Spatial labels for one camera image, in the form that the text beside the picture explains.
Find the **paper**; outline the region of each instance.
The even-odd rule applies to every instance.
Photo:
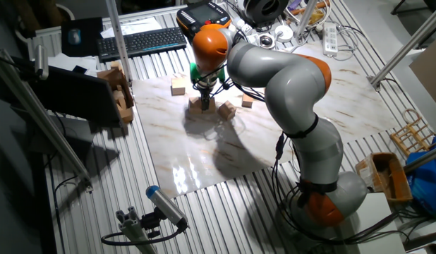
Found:
[[[69,57],[60,53],[54,57],[49,57],[49,66],[62,68],[63,70],[68,71],[72,71],[75,66],[80,66],[87,69],[85,75],[90,75],[92,77],[97,77],[96,73],[98,70],[96,69],[96,63],[97,60],[95,56]]]
[[[155,20],[155,18],[146,18],[144,20],[135,21],[121,25],[122,35],[132,35],[139,32],[147,32],[162,29],[162,26]],[[103,38],[114,37],[113,28],[109,28],[100,35]]]

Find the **wooden block stack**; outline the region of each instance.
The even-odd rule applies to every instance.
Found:
[[[133,120],[134,103],[121,64],[112,62],[111,69],[97,73],[97,77],[108,81],[123,122],[130,123]]]

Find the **keyboard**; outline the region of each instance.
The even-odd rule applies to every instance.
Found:
[[[164,28],[132,35],[124,35],[128,57],[142,56],[169,50],[182,49],[187,41],[180,28]],[[99,61],[120,59],[114,37],[97,40]]]

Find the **marble surface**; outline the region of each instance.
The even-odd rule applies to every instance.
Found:
[[[335,124],[343,142],[395,127],[391,113],[371,88],[358,62],[335,61],[320,52],[321,45],[317,44],[296,51],[331,66],[331,87],[314,110]],[[171,96],[171,78],[133,81],[135,104],[160,188],[170,198],[273,165],[281,129],[264,103],[254,101],[252,109],[242,108],[242,92],[233,87],[215,97],[217,107],[227,100],[237,107],[232,120],[224,121],[218,114],[191,115],[188,98],[199,96],[198,91],[189,86],[185,95]],[[280,162],[292,157],[286,145]]]

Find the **robotic arm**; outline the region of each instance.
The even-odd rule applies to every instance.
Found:
[[[313,111],[331,84],[329,66],[313,57],[275,52],[247,42],[232,47],[233,41],[230,30],[202,27],[193,39],[199,76],[214,77],[216,82],[216,70],[227,59],[234,82],[265,87],[267,108],[293,141],[301,166],[301,196],[291,203],[293,217],[303,228],[339,225],[359,208],[367,190],[357,174],[339,173],[343,156],[339,132]]]

